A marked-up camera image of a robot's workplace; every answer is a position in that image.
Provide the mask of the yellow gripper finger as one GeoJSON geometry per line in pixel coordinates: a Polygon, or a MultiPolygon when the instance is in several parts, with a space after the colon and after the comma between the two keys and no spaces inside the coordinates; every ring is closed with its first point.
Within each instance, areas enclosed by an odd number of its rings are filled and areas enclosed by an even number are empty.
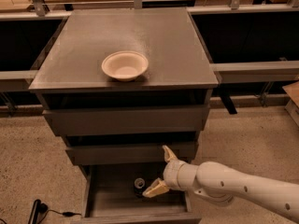
{"type": "Polygon", "coordinates": [[[165,184],[165,182],[161,178],[157,178],[143,191],[142,195],[146,198],[153,198],[158,195],[165,194],[169,190],[170,188],[165,184]]]}
{"type": "Polygon", "coordinates": [[[178,157],[175,155],[175,153],[172,151],[170,147],[167,145],[163,145],[163,150],[164,150],[164,160],[166,162],[170,162],[173,160],[176,160],[178,157]]]}

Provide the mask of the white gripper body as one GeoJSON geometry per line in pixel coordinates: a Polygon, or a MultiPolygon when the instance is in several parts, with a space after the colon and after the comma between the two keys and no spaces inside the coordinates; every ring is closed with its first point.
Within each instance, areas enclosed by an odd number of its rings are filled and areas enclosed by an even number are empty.
{"type": "Polygon", "coordinates": [[[197,190],[197,169],[197,165],[181,160],[171,160],[164,169],[164,182],[172,190],[197,190]]]}

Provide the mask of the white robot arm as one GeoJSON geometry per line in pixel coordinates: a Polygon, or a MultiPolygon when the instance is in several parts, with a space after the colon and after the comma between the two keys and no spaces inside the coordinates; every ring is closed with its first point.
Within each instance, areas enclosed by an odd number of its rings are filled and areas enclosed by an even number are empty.
{"type": "Polygon", "coordinates": [[[214,161],[199,165],[180,160],[163,145],[166,166],[142,195],[153,198],[169,190],[190,191],[212,203],[228,204],[234,197],[255,203],[296,223],[299,222],[299,185],[248,175],[214,161]]]}

